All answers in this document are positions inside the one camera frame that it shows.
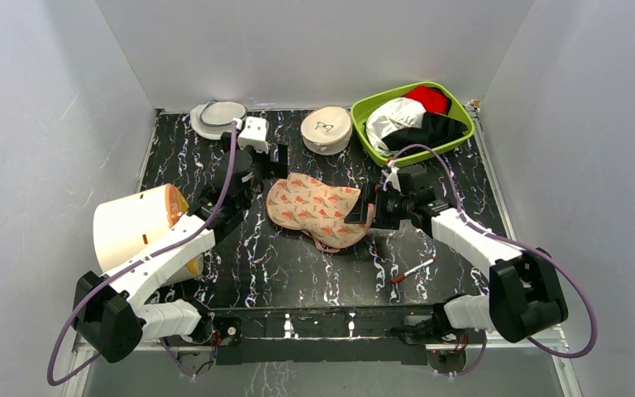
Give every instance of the round container lid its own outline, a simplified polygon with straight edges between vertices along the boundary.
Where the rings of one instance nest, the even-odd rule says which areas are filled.
[[[333,145],[351,134],[351,117],[338,106],[319,108],[303,119],[300,133],[317,145]]]
[[[241,103],[210,101],[199,118],[205,127],[226,127],[233,118],[244,119],[246,115],[247,108]]]

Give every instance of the green basket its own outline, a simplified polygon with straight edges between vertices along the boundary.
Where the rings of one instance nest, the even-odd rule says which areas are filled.
[[[354,122],[354,128],[356,129],[356,134],[359,136],[361,140],[361,145],[364,146],[366,153],[374,160],[374,162],[379,165],[385,165],[387,158],[376,153],[374,148],[371,146],[371,142],[369,142],[369,138],[366,136],[366,120],[369,118],[371,113],[374,112],[377,108],[379,108],[384,103],[388,102],[391,99],[399,98],[409,93],[414,88],[419,87],[420,85],[424,85],[425,87],[434,87],[439,88],[449,99],[451,99],[451,109],[449,110],[449,114],[447,116],[463,122],[466,124],[466,132],[464,132],[464,136],[455,141],[451,141],[445,145],[433,147],[434,151],[437,153],[445,153],[452,149],[455,149],[460,144],[464,143],[467,139],[473,136],[475,127],[473,120],[471,120],[469,113],[464,109],[459,101],[456,100],[454,95],[451,95],[446,88],[441,85],[434,83],[432,81],[422,81],[421,83],[415,83],[410,85],[404,85],[403,87],[393,88],[383,93],[377,93],[376,95],[372,95],[368,98],[361,99],[360,101],[354,103],[351,107],[351,121]],[[427,159],[433,158],[432,153],[428,151],[421,151],[420,153],[416,153],[414,155],[409,155],[407,157],[400,157],[395,161],[395,164],[398,167],[404,167],[406,165],[412,165],[418,163],[420,161],[425,161]]]

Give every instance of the white wall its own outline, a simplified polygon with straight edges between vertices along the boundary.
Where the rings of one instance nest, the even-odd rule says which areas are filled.
[[[537,0],[482,109],[518,237],[597,310],[598,345],[574,362],[585,395],[635,395],[635,2]],[[578,349],[588,322],[572,303]]]
[[[436,80],[480,98],[533,0],[97,0],[156,108],[352,105]]]
[[[0,0],[0,396],[61,394],[45,369],[97,267],[93,210],[132,191],[153,120],[93,0]]]

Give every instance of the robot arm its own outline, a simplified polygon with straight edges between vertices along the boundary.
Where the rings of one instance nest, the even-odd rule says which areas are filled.
[[[498,331],[507,341],[519,342],[568,318],[550,263],[479,232],[486,229],[435,196],[421,165],[392,167],[386,176],[385,186],[367,183],[362,188],[345,222],[365,223],[368,205],[373,204],[372,227],[398,229],[401,220],[409,219],[429,237],[464,256],[489,281],[489,295],[457,295],[435,304],[427,330],[430,335],[477,328]]]
[[[103,275],[89,271],[79,279],[75,307],[103,280],[141,262],[98,291],[72,324],[107,361],[120,361],[140,342],[162,337],[181,335],[199,341],[208,339],[212,332],[212,315],[205,308],[183,300],[167,304],[145,304],[145,301],[185,263],[212,249],[241,223],[244,210],[263,191],[262,179],[287,177],[288,148],[279,145],[278,160],[271,160],[266,142],[267,127],[264,119],[247,118],[245,129],[237,137],[240,150],[235,152],[232,169],[226,158],[218,166],[216,178],[202,189],[189,212],[164,236]],[[231,149],[229,134],[223,135],[222,144],[225,151]],[[230,184],[217,216],[206,230],[190,241],[179,243],[200,230],[208,219],[228,172],[232,173]]]

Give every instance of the patterned cloth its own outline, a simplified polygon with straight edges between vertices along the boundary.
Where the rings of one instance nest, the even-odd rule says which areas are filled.
[[[269,190],[266,212],[271,222],[312,237],[318,250],[337,252],[364,238],[374,221],[370,205],[366,225],[344,223],[359,192],[354,188],[327,186],[304,174],[290,174]]]

